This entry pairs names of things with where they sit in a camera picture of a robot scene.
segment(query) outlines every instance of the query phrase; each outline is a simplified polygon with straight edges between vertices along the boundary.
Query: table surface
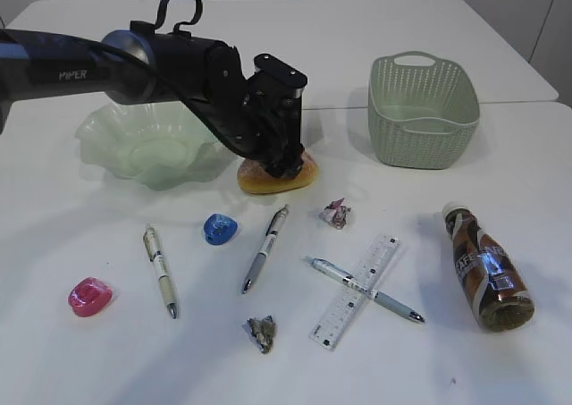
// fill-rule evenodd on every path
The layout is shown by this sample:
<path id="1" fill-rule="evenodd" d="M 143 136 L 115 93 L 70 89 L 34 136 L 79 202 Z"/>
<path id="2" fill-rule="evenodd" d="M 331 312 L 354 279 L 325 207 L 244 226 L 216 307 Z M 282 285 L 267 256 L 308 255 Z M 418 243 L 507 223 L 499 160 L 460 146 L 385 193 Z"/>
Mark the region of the table surface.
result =
<path id="1" fill-rule="evenodd" d="M 302 190 L 253 197 L 238 188 L 240 160 L 225 151 L 161 192 L 83 165 L 73 133 L 104 102 L 17 103 L 0 138 L 0 402 L 569 403 L 569 108 L 483 105 L 466 153 L 444 171 L 376 161 L 366 109 L 308 111 L 303 141 L 321 175 Z M 353 210 L 336 231 L 316 216 L 341 197 Z M 475 211 L 527 281 L 537 310 L 525 327 L 490 334 L 475 324 L 440 215 L 452 199 Z M 273 254 L 241 295 L 267 222 L 286 202 L 291 214 Z M 221 247 L 201 235 L 214 212 L 240 224 Z M 146 222 L 162 236 L 181 319 L 161 301 L 142 242 Z M 341 286 L 301 258 L 351 269 L 378 232 L 403 242 L 381 289 L 427 323 L 366 303 L 337 350 L 324 350 L 308 335 Z M 118 297 L 81 319 L 67 296 L 88 276 Z M 263 356 L 242 325 L 268 314 L 278 334 Z"/>
<path id="2" fill-rule="evenodd" d="M 158 0 L 40 1 L 10 28 L 101 39 L 155 21 Z M 193 14 L 174 0 L 164 30 Z M 212 0 L 193 33 L 235 45 L 245 75 L 268 52 L 304 72 L 305 108 L 361 107 L 373 60 L 421 50 L 460 63 L 480 102 L 552 101 L 558 93 L 462 0 Z"/>

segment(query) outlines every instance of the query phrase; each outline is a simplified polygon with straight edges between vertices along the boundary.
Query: plastic bottle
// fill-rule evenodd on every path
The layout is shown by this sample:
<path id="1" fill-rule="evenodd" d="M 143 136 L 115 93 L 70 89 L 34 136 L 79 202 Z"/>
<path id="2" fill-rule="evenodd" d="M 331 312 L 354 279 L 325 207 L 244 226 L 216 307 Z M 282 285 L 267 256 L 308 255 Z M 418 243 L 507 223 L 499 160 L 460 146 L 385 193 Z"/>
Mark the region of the plastic bottle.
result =
<path id="1" fill-rule="evenodd" d="M 453 240 L 457 277 L 479 325 L 499 332 L 530 320 L 534 303 L 501 245 L 480 228 L 467 207 L 450 202 L 442 213 Z"/>

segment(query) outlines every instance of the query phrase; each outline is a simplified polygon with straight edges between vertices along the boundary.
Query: ruler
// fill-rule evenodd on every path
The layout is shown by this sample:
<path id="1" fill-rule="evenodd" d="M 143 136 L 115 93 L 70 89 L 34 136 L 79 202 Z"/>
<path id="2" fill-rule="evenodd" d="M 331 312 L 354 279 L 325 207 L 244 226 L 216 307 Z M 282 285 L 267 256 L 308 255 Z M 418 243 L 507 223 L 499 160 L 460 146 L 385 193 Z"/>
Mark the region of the ruler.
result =
<path id="1" fill-rule="evenodd" d="M 367 289 L 372 289 L 399 246 L 397 238 L 379 234 L 351 274 Z M 310 333 L 310 338 L 327 350 L 335 349 L 365 300 L 363 293 L 341 286 L 322 319 Z"/>

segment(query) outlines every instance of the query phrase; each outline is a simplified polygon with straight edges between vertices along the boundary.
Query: green plastic basket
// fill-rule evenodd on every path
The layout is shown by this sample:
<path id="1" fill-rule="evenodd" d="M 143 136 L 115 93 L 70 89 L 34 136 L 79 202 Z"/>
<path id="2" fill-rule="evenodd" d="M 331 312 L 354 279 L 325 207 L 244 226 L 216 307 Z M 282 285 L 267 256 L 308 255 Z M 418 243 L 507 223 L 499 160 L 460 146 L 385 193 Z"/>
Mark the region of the green plastic basket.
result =
<path id="1" fill-rule="evenodd" d="M 433 63 L 396 63 L 407 56 L 423 56 Z M 467 148 L 479 115 L 473 84 L 457 63 L 424 52 L 374 61 L 369 81 L 369 135 L 383 163 L 448 168 Z"/>

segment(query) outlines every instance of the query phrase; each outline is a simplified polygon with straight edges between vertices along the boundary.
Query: ballpoint pen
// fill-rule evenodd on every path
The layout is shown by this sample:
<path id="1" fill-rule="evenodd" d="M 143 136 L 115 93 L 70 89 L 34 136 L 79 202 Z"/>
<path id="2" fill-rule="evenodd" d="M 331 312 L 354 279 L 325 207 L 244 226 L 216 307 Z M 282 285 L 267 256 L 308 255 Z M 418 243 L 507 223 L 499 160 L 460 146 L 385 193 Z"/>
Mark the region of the ballpoint pen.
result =
<path id="1" fill-rule="evenodd" d="M 308 256 L 306 256 L 304 260 L 322 274 L 326 274 L 328 277 L 348 286 L 350 289 L 363 293 L 376 304 L 393 311 L 398 316 L 402 316 L 412 322 L 425 323 L 425 319 L 407 305 L 396 301 L 394 298 L 382 293 L 381 291 L 367 289 L 363 284 L 356 281 L 352 274 L 338 268 L 333 263 L 324 259 Z"/>
<path id="2" fill-rule="evenodd" d="M 242 284 L 242 293 L 246 293 L 250 290 L 252 285 L 258 278 L 262 267 L 265 264 L 265 261 L 268 259 L 268 255 L 272 250 L 272 246 L 278 238 L 278 231 L 282 228 L 284 221 L 286 220 L 286 216 L 290 212 L 290 206 L 286 204 L 284 208 L 281 208 L 276 212 L 274 217 L 272 218 L 272 222 L 270 222 L 270 226 L 266 230 L 266 238 L 265 241 L 262 243 L 262 247 L 258 251 L 258 254 L 254 258 L 250 269 L 248 270 L 248 274 L 244 279 L 244 283 Z"/>
<path id="3" fill-rule="evenodd" d="M 167 307 L 169 314 L 172 318 L 177 318 L 179 309 L 177 308 L 177 299 L 172 287 L 171 278 L 167 272 L 167 267 L 164 262 L 163 251 L 159 237 L 153 226 L 148 224 L 145 228 L 145 235 L 143 235 L 143 242 L 149 255 L 149 260 L 155 267 L 157 278 L 159 279 L 159 287 L 161 288 L 161 295 L 163 296 L 164 305 Z"/>

